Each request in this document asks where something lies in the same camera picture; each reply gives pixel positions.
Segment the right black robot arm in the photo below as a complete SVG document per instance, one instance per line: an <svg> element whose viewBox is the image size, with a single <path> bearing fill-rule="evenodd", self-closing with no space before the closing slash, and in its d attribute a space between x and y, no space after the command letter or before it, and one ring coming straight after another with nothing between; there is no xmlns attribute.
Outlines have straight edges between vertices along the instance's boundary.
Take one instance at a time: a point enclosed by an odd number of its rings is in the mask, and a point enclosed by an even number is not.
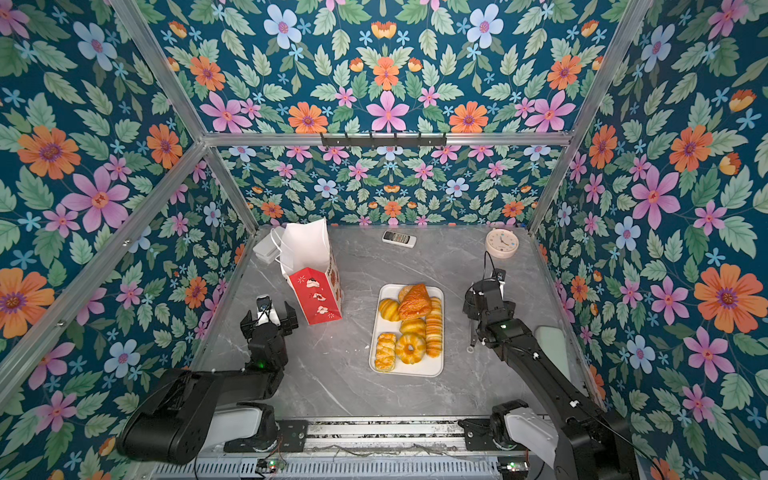
<svg viewBox="0 0 768 480"><path fill-rule="evenodd" d="M557 479L638 479L626 420L579 391L514 309L496 278L474 283L465 294L463 312L477 323L481 344L521 377L546 413L536 414L521 400L494 406L489 419L493 442L526 447Z"/></svg>

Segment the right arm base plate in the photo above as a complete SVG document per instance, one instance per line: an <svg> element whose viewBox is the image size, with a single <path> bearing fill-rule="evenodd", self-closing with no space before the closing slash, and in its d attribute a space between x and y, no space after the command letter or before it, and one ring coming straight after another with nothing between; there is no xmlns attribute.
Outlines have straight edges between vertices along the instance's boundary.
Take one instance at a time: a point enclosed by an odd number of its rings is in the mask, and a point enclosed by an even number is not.
<svg viewBox="0 0 768 480"><path fill-rule="evenodd" d="M514 451L530 449L543 438L529 422L492 416L461 418L457 425L463 431L468 451Z"/></svg>

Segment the reddish brown long loaf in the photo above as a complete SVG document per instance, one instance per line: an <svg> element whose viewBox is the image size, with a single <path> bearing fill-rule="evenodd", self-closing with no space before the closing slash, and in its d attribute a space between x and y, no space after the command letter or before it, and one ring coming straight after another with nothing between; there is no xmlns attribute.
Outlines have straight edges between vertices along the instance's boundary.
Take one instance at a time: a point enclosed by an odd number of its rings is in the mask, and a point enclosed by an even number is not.
<svg viewBox="0 0 768 480"><path fill-rule="evenodd" d="M403 287L398 293L398 302L401 321L426 317L432 310L431 297L423 283Z"/></svg>

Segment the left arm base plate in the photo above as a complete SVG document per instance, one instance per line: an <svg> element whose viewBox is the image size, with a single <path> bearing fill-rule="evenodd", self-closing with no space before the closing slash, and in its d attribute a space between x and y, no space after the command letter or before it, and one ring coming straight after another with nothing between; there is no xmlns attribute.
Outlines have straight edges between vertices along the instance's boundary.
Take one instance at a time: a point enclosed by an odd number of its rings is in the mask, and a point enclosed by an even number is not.
<svg viewBox="0 0 768 480"><path fill-rule="evenodd" d="M226 453L300 453L304 451L308 427L306 420L269 420L256 434L226 442L223 450Z"/></svg>

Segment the yellow croissant bread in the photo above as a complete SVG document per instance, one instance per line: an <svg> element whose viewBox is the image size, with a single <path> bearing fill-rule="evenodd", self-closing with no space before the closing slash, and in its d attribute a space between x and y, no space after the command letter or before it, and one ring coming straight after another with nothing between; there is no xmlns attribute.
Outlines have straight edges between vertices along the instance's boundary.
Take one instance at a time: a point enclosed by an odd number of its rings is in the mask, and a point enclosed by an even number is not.
<svg viewBox="0 0 768 480"><path fill-rule="evenodd" d="M378 372L390 372L396 364L396 342L395 333L381 333L377 338L374 369Z"/></svg>

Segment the yellow glazed ring donut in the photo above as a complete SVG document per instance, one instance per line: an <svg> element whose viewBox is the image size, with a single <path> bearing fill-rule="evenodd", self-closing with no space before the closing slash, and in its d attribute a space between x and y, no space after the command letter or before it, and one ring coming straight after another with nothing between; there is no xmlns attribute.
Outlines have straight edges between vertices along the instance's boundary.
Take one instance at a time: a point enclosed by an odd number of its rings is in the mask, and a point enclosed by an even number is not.
<svg viewBox="0 0 768 480"><path fill-rule="evenodd" d="M396 342L396 358L404 364L417 364L425 356L426 347L425 338L414 334L402 334Z"/></svg>

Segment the long twisted bread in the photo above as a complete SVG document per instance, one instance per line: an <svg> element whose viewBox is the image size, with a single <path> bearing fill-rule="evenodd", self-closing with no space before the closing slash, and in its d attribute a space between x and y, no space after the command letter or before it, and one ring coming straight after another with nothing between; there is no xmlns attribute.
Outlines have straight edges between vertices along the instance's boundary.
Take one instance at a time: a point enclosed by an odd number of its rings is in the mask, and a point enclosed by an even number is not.
<svg viewBox="0 0 768 480"><path fill-rule="evenodd" d="M427 314L426 322L426 354L437 358L443 351L443 314L442 302L437 297L431 297L431 311Z"/></svg>

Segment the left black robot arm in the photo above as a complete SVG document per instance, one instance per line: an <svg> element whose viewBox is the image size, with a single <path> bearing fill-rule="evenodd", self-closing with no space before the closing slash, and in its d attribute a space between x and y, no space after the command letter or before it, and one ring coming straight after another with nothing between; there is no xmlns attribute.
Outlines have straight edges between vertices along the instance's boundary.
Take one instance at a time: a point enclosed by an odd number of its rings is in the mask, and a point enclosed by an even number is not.
<svg viewBox="0 0 768 480"><path fill-rule="evenodd" d="M278 441L274 396L288 363L286 337L298 328L296 309L279 315L270 297L240 322L249 358L235 370L169 369L134 411L116 440L132 460L184 465L205 449L265 451Z"/></svg>

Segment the pale cream bread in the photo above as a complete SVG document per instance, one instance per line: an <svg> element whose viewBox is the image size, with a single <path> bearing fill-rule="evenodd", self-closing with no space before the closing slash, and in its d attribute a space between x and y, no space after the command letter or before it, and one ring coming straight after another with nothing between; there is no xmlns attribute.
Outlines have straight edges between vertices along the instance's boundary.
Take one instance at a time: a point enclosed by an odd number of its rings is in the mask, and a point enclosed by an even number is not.
<svg viewBox="0 0 768 480"><path fill-rule="evenodd" d="M426 337L426 321L422 318L405 320L400 325L400 332L402 334L414 334Z"/></svg>

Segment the red white paper bag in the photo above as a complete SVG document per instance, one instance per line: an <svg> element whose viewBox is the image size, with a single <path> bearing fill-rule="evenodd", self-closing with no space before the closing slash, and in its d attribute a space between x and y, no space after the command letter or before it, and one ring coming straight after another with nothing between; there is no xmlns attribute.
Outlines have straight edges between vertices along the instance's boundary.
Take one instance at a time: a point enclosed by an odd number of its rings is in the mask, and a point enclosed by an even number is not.
<svg viewBox="0 0 768 480"><path fill-rule="evenodd" d="M274 228L269 239L308 324L341 320L343 292L326 219Z"/></svg>

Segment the small yellow bun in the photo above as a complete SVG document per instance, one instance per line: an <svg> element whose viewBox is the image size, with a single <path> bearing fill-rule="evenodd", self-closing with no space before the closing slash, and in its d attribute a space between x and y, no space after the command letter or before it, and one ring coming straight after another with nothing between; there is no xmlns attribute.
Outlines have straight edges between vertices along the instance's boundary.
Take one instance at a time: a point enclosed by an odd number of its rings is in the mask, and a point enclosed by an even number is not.
<svg viewBox="0 0 768 480"><path fill-rule="evenodd" d="M385 298L379 302L378 311L380 316L389 322L399 322L399 302L395 299Z"/></svg>

